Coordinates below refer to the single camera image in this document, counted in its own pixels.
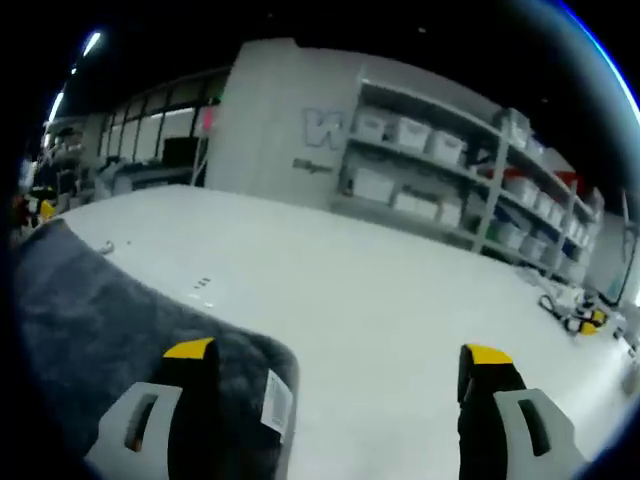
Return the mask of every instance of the ceiling light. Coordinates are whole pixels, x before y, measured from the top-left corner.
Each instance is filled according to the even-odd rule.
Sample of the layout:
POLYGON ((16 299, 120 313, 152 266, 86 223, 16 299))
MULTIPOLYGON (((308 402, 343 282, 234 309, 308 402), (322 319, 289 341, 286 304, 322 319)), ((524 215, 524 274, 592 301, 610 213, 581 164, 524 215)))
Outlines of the ceiling light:
POLYGON ((98 40, 100 40, 100 32, 96 32, 93 35, 91 35, 91 38, 89 39, 89 43, 87 43, 87 46, 84 47, 84 53, 82 54, 83 57, 87 56, 87 53, 89 53, 89 51, 98 42, 98 40))
POLYGON ((49 122, 52 122, 53 119, 56 118, 56 112, 58 111, 60 102, 62 102, 62 97, 64 97, 64 93, 60 92, 56 97, 56 100, 53 102, 53 107, 51 108, 51 113, 49 114, 49 122))

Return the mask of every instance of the window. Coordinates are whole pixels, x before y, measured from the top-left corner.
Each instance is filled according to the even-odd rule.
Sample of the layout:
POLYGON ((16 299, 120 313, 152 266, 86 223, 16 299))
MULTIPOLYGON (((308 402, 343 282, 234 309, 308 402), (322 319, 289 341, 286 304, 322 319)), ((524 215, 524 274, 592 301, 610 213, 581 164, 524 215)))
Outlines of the window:
POLYGON ((122 132, 122 148, 120 149, 120 156, 133 160, 133 147, 136 141, 136 130, 138 129, 138 120, 133 122, 127 122, 124 124, 124 131, 122 132))
POLYGON ((106 130, 102 133, 102 142, 100 143, 100 156, 107 157, 107 144, 109 143, 109 130, 106 130))
POLYGON ((155 157, 156 140, 158 138, 161 118, 162 114, 156 114, 151 117, 145 117, 140 121, 136 161, 150 160, 155 157))
POLYGON ((118 155, 118 146, 120 144, 120 132, 122 131, 122 125, 114 125, 111 128, 111 141, 109 143, 109 156, 118 155))
POLYGON ((194 112, 194 108, 183 108, 181 110, 174 110, 165 114, 164 125, 162 126, 162 133, 160 134, 158 157, 162 158, 165 139, 189 136, 194 112))

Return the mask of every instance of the yellow object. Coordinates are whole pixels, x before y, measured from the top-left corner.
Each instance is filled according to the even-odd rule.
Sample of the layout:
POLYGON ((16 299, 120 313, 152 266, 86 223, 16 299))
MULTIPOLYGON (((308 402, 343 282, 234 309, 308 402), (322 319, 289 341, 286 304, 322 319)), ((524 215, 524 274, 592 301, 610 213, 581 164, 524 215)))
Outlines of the yellow object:
POLYGON ((501 352, 500 350, 496 350, 495 348, 471 344, 467 344, 467 347, 469 347, 469 350, 471 350, 473 363, 476 365, 513 363, 513 360, 511 360, 511 357, 509 355, 501 352))
POLYGON ((45 222, 47 220, 51 220, 55 214, 56 209, 53 208, 49 202, 43 200, 42 204, 40 205, 40 216, 42 217, 42 220, 44 220, 45 222))
POLYGON ((606 318, 607 315, 602 310, 594 310, 593 315, 591 316, 591 319, 598 323, 603 323, 606 318))
POLYGON ((211 342, 213 342, 213 337, 181 342, 167 350, 164 358, 195 358, 202 360, 204 351, 211 342))
POLYGON ((580 333, 583 335, 594 335, 598 333, 598 327, 593 325, 592 323, 584 323, 582 328, 580 329, 580 333))

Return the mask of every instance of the wall lettering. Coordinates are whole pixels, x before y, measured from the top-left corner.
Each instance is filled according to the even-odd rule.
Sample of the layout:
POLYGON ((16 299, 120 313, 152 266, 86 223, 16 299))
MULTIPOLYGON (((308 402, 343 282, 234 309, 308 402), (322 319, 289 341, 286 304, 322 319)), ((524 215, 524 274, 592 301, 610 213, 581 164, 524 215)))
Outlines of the wall lettering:
POLYGON ((330 150, 338 150, 343 140, 344 112, 303 108, 302 119, 304 144, 307 147, 321 148, 327 145, 330 150))

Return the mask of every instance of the white label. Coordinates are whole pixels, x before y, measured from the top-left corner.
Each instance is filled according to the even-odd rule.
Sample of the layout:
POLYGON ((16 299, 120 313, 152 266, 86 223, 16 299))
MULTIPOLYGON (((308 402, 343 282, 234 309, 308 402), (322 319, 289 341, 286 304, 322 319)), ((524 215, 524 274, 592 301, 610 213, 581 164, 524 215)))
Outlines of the white label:
POLYGON ((292 403, 293 394, 287 384, 269 370, 260 422, 280 434, 280 443, 284 443, 292 403))

